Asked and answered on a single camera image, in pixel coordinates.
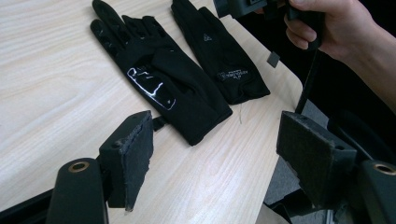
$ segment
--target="glove finger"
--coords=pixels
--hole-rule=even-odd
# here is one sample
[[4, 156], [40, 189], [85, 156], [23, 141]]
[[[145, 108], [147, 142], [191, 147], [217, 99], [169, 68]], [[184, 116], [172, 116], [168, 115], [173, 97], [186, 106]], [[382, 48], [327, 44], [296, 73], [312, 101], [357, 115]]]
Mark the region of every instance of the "glove finger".
[[103, 1], [94, 0], [92, 2], [92, 7], [96, 15], [105, 23], [114, 36], [119, 39], [123, 46], [130, 42], [131, 36], [125, 24], [111, 6]]
[[149, 32], [142, 20], [130, 18], [128, 16], [122, 16], [122, 19], [124, 20], [125, 26], [133, 37], [144, 39], [149, 36]]
[[163, 27], [155, 20], [154, 17], [145, 16], [142, 19], [143, 23], [148, 30], [148, 33], [155, 37], [166, 37], [168, 33], [165, 32]]
[[115, 59], [122, 50], [119, 40], [108, 30], [102, 21], [93, 21], [91, 23], [91, 30], [107, 53]]
[[213, 15], [209, 9], [206, 7], [201, 7], [198, 11], [205, 18], [205, 20], [212, 25], [213, 29], [219, 32], [228, 32], [222, 22], [215, 15]]
[[205, 19], [190, 1], [174, 0], [171, 8], [175, 20], [181, 29], [187, 29], [189, 27], [195, 28], [189, 29], [188, 31], [182, 30], [185, 35], [186, 33], [199, 33], [202, 32], [205, 27], [209, 27]]

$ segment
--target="finger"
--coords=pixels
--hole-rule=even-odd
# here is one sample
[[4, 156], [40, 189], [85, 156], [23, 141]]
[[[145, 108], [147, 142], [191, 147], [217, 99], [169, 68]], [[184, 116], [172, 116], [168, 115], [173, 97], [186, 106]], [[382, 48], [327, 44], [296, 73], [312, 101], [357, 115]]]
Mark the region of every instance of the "finger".
[[288, 17], [284, 17], [284, 21], [291, 32], [295, 33], [297, 36], [305, 39], [308, 42], [312, 42], [317, 38], [317, 33], [308, 25], [300, 20], [289, 21]]
[[122, 19], [124, 20], [125, 26], [133, 37], [144, 39], [149, 36], [149, 32], [147, 31], [142, 20], [130, 18], [128, 16], [122, 16]]
[[348, 1], [344, 0], [289, 0], [290, 4], [302, 11], [319, 11], [332, 15], [338, 14], [346, 10]]
[[105, 23], [114, 36], [116, 36], [123, 45], [128, 44], [131, 37], [117, 12], [105, 2], [99, 0], [94, 0], [92, 2], [92, 7], [96, 15]]
[[119, 40], [107, 29], [107, 26], [99, 20], [91, 23], [91, 30], [103, 48], [115, 59], [122, 50]]
[[143, 23], [146, 26], [146, 29], [148, 30], [148, 33], [152, 36], [156, 37], [165, 37], [167, 36], [167, 33], [163, 29], [163, 27], [155, 20], [154, 17], [151, 16], [145, 16], [142, 19]]
[[308, 49], [308, 41], [297, 36], [297, 34], [293, 33], [289, 28], [286, 30], [286, 36], [297, 48]]

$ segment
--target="white logo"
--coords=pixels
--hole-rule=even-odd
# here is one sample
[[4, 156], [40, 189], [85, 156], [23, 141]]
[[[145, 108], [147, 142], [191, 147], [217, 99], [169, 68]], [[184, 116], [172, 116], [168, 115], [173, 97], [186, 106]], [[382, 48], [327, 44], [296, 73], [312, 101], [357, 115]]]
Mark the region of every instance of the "white logo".
[[206, 42], [206, 41], [211, 41], [212, 40], [212, 37], [210, 37], [209, 35], [207, 35], [207, 34], [204, 34], [204, 41]]

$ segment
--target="human hand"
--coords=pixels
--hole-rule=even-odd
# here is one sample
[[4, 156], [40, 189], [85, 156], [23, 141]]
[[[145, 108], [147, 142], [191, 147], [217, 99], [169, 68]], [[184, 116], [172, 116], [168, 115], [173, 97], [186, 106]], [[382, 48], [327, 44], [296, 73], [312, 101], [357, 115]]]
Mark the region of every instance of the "human hand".
[[[376, 24], [369, 11], [358, 0], [290, 0], [290, 4], [302, 11], [325, 12], [321, 51], [336, 60], [347, 60], [355, 48], [361, 48], [375, 40]], [[289, 21], [286, 34], [298, 48], [306, 49], [308, 42], [316, 39], [316, 32], [299, 20]]]

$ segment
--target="black device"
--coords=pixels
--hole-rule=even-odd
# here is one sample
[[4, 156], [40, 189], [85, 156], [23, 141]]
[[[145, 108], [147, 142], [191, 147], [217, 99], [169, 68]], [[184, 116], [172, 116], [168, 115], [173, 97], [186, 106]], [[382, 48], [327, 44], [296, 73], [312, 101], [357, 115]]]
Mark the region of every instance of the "black device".
[[132, 211], [153, 153], [150, 111], [128, 117], [96, 159], [63, 165], [54, 189], [0, 212], [0, 223], [107, 224], [107, 206]]
[[[277, 0], [213, 0], [213, 2], [220, 18], [227, 15], [239, 18], [259, 8], [263, 8], [265, 19], [271, 20], [277, 17]], [[285, 4], [288, 20], [301, 20], [317, 32], [317, 38], [308, 43], [307, 50], [319, 48], [324, 13], [298, 10], [290, 5], [289, 0], [285, 0]]]

